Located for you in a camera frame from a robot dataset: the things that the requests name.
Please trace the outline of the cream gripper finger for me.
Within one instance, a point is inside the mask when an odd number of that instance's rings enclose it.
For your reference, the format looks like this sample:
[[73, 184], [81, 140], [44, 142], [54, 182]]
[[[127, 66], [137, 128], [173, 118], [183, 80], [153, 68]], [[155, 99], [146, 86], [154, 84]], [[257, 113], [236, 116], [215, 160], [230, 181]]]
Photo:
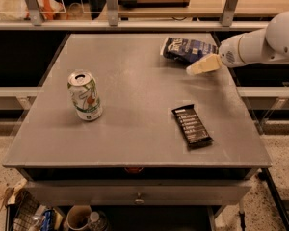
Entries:
[[208, 54], [200, 60], [192, 63], [186, 68], [186, 72], [191, 75], [198, 75], [205, 72], [218, 70], [222, 67], [223, 63], [217, 54]]

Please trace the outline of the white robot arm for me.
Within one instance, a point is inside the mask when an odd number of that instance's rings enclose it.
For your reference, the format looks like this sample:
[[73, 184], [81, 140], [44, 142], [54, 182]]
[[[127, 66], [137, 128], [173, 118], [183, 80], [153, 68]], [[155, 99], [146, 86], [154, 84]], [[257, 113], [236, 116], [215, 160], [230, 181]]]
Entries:
[[248, 64], [289, 64], [289, 12], [275, 16], [266, 28], [233, 36], [186, 68], [191, 75]]

